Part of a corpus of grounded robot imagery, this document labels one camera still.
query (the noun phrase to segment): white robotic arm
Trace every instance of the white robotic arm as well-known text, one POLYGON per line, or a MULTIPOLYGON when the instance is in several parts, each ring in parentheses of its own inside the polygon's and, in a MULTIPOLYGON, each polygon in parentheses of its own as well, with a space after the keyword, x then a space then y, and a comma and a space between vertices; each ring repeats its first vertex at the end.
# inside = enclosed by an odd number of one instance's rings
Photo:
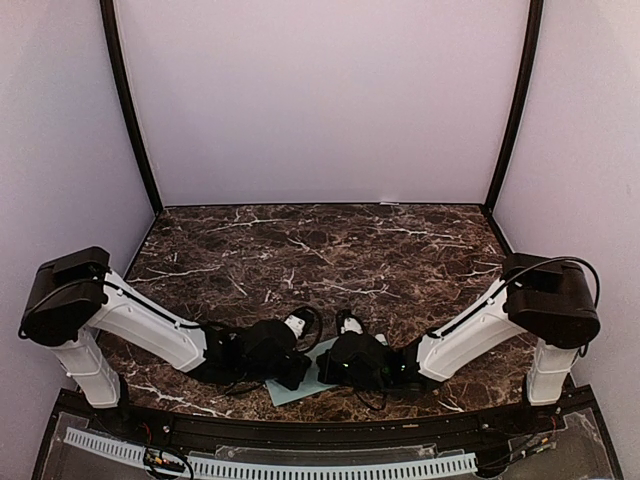
MULTIPOLYGON (((101 409, 118 405, 121 380, 87 327, 122 337, 185 373, 206 366, 207 350, 217 346, 208 345, 212 337, 203 327, 127 285, 108 268, 108 258, 107 252, 92 247, 42 265, 20 329, 22 338, 49 347, 88 402, 101 409)), ((599 322, 575 263, 534 270, 540 257, 510 258, 503 279, 422 338, 415 361, 420 374, 443 382, 499 343, 529 331, 540 340, 527 377, 527 396, 534 406, 552 404, 560 397, 578 349, 595 337, 599 322), (513 281, 516 277, 521 277, 519 282, 513 281)), ((278 327, 287 330, 295 344, 304 324, 292 316, 282 322, 286 327, 278 327)))

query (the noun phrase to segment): black metal pole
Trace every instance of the black metal pole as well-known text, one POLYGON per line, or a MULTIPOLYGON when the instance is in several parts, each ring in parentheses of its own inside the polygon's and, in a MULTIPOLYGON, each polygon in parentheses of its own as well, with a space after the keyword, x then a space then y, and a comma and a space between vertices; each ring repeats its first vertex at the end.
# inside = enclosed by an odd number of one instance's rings
POLYGON ((536 47, 538 45, 538 35, 540 33, 540 23, 542 20, 542 7, 544 0, 531 0, 529 4, 529 19, 527 21, 527 32, 524 37, 524 46, 522 48, 522 58, 520 59, 520 70, 518 71, 518 80, 516 81, 516 89, 513 94, 513 102, 511 103, 511 111, 509 112, 509 120, 507 128, 502 139, 502 147, 498 155, 496 169, 493 172, 491 186, 484 207, 489 213, 493 214, 493 210, 498 202, 500 190, 504 183, 509 161, 513 153, 513 147, 518 136, 518 128, 524 111, 524 104, 527 99, 529 90, 529 81, 531 80, 531 72, 533 71, 533 61, 536 56, 536 47))
POLYGON ((129 133, 131 147, 136 157, 138 169, 142 176, 144 188, 147 191, 149 202, 153 207, 156 215, 162 212, 162 200, 158 192, 158 186, 153 178, 149 157, 144 148, 140 126, 138 125, 138 117, 133 106, 133 98, 129 89, 129 81, 127 80, 127 72, 124 67, 124 58, 122 56, 122 47, 120 45, 120 37, 118 35, 118 24, 116 21, 116 13, 113 0, 100 0, 100 9, 102 10, 102 24, 104 26, 104 34, 107 39, 107 49, 109 50, 109 58, 111 59, 111 70, 113 71, 113 79, 116 82, 118 97, 120 99, 120 107, 122 115, 129 133))

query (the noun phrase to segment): brown marble surface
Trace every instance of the brown marble surface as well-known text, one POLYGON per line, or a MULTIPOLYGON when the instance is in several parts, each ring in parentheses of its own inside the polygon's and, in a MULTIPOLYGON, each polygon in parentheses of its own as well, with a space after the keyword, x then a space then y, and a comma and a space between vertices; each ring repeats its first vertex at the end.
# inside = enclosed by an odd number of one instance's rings
MULTIPOLYGON (((474 206, 181 207, 160 216, 128 281, 202 323, 250 325, 311 304, 325 316, 325 339, 335 336, 335 312, 348 307, 371 333, 402 346, 472 303, 500 275, 501 260, 474 206)), ((390 397, 377 412, 346 387, 277 408, 264 387, 228 397, 224 387, 200 384, 113 335, 103 334, 100 344, 135 404, 295 422, 411 418, 514 403, 534 346, 531 338, 513 338, 432 394, 390 397)))

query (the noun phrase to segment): white panel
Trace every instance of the white panel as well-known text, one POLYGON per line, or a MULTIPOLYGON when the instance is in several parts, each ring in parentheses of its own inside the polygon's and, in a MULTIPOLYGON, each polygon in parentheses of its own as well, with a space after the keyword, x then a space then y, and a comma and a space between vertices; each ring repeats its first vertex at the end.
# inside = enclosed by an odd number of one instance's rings
POLYGON ((528 3, 119 0, 165 202, 482 202, 528 3))
POLYGON ((31 478, 63 383, 18 339, 44 261, 102 245, 122 271, 148 228, 97 1, 0 2, 0 469, 31 478))
POLYGON ((640 3, 551 0, 497 217, 516 250, 602 276, 591 383, 629 478, 640 472, 640 3))

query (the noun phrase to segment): light blue fabric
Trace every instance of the light blue fabric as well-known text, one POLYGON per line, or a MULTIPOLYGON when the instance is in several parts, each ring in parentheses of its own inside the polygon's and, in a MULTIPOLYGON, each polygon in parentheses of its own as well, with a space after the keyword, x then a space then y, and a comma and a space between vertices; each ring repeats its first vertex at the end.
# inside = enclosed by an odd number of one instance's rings
POLYGON ((271 395, 271 401, 274 406, 279 407, 285 403, 300 400, 301 398, 308 397, 309 395, 313 395, 314 393, 322 392, 324 390, 329 390, 335 386, 318 382, 319 370, 318 365, 316 364, 316 358, 331 348, 336 340, 337 337, 327 340, 326 342, 319 343, 313 350, 307 353, 307 356, 313 363, 309 367, 309 370, 307 370, 307 374, 304 376, 304 380, 300 383, 300 387, 298 387, 297 390, 291 391, 273 380, 267 380, 265 382, 269 389, 269 395, 271 395))

